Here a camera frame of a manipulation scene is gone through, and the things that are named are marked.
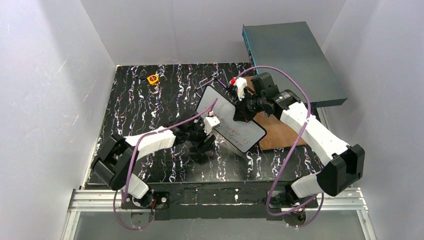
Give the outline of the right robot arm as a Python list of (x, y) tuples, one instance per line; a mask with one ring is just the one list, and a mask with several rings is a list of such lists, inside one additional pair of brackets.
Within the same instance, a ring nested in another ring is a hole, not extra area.
[(299, 177), (284, 187), (284, 192), (270, 198), (271, 204), (294, 205), (300, 199), (325, 193), (335, 197), (363, 176), (365, 150), (349, 145), (329, 131), (291, 90), (280, 91), (268, 72), (251, 79), (232, 78), (227, 90), (237, 101), (234, 121), (249, 122), (261, 112), (273, 115), (289, 126), (317, 154), (323, 169)]

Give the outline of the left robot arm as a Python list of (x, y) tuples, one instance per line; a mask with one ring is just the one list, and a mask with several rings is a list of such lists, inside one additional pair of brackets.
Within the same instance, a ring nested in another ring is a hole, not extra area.
[(219, 126), (217, 117), (208, 116), (185, 120), (168, 127), (161, 126), (140, 135), (122, 137), (113, 134), (93, 160), (91, 170), (110, 189), (121, 191), (123, 196), (144, 199), (151, 188), (133, 173), (137, 160), (185, 142), (195, 144), (195, 150), (199, 154), (207, 152), (216, 139), (212, 131)]

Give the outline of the small white whiteboard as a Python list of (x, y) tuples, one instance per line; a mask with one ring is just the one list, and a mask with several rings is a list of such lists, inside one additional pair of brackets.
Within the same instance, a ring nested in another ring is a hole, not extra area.
[(199, 113), (206, 109), (214, 100), (214, 115), (219, 119), (220, 126), (215, 129), (240, 152), (246, 153), (250, 148), (263, 139), (267, 131), (256, 121), (234, 121), (235, 106), (212, 86), (208, 85), (196, 106)]

